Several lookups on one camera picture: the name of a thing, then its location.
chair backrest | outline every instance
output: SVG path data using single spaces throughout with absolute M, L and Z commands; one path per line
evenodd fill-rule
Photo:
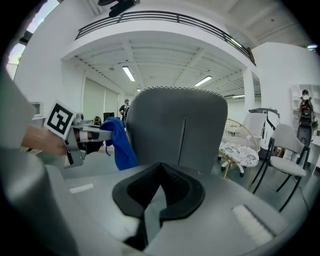
M 138 164 L 168 163 L 210 173 L 228 115 L 219 94 L 148 87 L 133 99 L 126 130 Z
M 261 136 L 264 123 L 266 122 L 267 114 L 264 113 L 247 113 L 242 125 L 250 131 L 253 136 Z M 239 136 L 243 137 L 247 131 L 242 128 Z
M 278 124 L 271 138 L 274 138 L 274 146 L 291 150 L 301 155 L 305 145 L 299 141 L 294 129 L 284 123 Z

fluorescent light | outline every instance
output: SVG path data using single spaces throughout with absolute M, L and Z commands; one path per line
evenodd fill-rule
M 237 44 L 238 46 L 242 47 L 241 44 L 238 43 L 236 40 L 233 40 L 233 39 L 231 38 L 231 41 L 234 42 L 235 44 Z
M 124 70 L 124 72 L 126 73 L 126 75 L 130 78 L 130 80 L 132 82 L 136 81 L 127 66 L 123 66 L 122 69 Z
M 316 44 L 312 44 L 312 45 L 309 45 L 307 48 L 308 49 L 314 49 L 314 48 L 317 48 L 317 45 Z
M 241 97 L 244 97 L 244 95 L 232 96 L 232 98 L 241 98 Z
M 201 80 L 200 82 L 198 82 L 197 84 L 195 84 L 194 86 L 200 86 L 203 83 L 205 83 L 206 81 L 209 81 L 212 78 L 212 76 L 207 76 L 205 79 Z

white chair seat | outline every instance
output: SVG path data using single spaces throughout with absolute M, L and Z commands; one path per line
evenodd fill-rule
M 306 176 L 306 172 L 304 169 L 302 169 L 298 164 L 288 159 L 271 156 L 270 164 L 272 167 L 278 169 L 283 173 L 294 175 L 294 176 L 300 176 L 300 177 Z
M 237 144 L 237 145 L 247 146 L 253 150 L 257 150 L 256 144 L 245 138 L 231 136 L 231 135 L 224 135 L 222 137 L 222 141 Z
M 245 167 L 255 167 L 259 162 L 256 151 L 244 145 L 222 141 L 219 150 L 231 161 Z

white pillar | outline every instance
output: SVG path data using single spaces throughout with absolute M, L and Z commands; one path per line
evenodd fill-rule
M 255 107 L 255 89 L 252 72 L 249 68 L 242 70 L 244 85 L 244 110 L 248 112 Z

black railing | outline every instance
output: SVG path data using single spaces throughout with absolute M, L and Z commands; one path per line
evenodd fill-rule
M 76 36 L 75 40 L 83 37 L 86 34 L 89 34 L 92 31 L 104 28 L 106 26 L 110 26 L 110 25 L 114 25 L 122 22 L 143 21 L 143 20 L 175 22 L 175 23 L 180 23 L 180 24 L 201 29 L 212 35 L 215 35 L 221 40 L 226 41 L 228 44 L 232 45 L 237 50 L 239 50 L 249 60 L 251 60 L 250 52 L 244 46 L 238 43 L 235 39 L 233 39 L 229 34 L 225 33 L 221 29 L 205 21 L 202 21 L 200 19 L 190 17 L 184 14 L 169 12 L 169 11 L 160 11 L 160 10 L 133 11 L 133 12 L 123 13 L 120 16 L 114 17 L 114 18 L 109 18 L 109 17 L 102 18 L 93 23 L 90 23 L 89 25 L 84 26 L 83 28 L 80 28 L 79 33 Z

